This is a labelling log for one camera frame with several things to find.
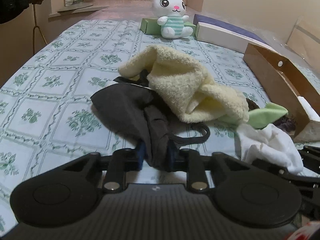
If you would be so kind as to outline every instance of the metal screw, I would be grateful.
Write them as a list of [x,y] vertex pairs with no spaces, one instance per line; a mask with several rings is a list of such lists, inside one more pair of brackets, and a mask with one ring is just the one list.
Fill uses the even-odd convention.
[[204,190],[208,187],[208,185],[205,182],[197,181],[192,183],[191,187],[196,190]]
[[108,190],[116,190],[116,189],[120,188],[120,184],[117,182],[114,182],[114,181],[107,182],[103,186]]

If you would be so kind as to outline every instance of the white tissue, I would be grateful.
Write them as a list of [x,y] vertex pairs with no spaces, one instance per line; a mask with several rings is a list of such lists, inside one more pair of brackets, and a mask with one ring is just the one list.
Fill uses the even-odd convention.
[[316,113],[316,111],[311,107],[308,101],[304,97],[298,97],[300,104],[302,104],[304,110],[306,111],[310,120],[320,122],[320,116]]
[[273,124],[268,124],[262,130],[241,124],[237,133],[241,143],[242,161],[251,164],[255,159],[265,160],[286,167],[293,174],[303,170],[301,156],[292,139]]

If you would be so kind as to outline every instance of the stuffed toy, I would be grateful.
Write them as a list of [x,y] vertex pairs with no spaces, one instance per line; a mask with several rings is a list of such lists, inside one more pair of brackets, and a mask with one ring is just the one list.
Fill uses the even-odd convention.
[[152,11],[158,17],[157,23],[161,26],[161,35],[166,39],[175,39],[190,36],[191,27],[185,27],[189,16],[184,15],[186,6],[182,0],[153,0]]

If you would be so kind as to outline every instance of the floral pattern bedsheet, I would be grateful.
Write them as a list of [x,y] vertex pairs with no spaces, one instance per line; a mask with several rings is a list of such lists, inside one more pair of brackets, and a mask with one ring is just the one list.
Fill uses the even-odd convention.
[[[139,25],[80,21],[33,56],[0,89],[0,235],[16,223],[9,198],[22,181],[92,151],[111,155],[117,149],[134,147],[95,117],[90,96],[118,76],[119,65],[151,44],[193,56],[216,82],[242,91],[260,107],[269,101],[243,54],[194,38],[166,40],[145,35]],[[221,151],[236,157],[235,128],[215,122],[208,125],[209,140],[189,147],[202,155]],[[193,137],[198,132],[186,125],[179,135]],[[168,174],[147,164],[138,174],[127,175],[127,182],[140,183],[186,179],[183,172]]]

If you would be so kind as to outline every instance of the white box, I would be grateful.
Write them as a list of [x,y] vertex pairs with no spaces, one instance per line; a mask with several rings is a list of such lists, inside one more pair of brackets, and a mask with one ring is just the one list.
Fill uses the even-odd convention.
[[211,43],[241,53],[245,53],[248,43],[276,52],[272,47],[261,41],[203,22],[199,22],[197,25],[196,39],[197,41]]

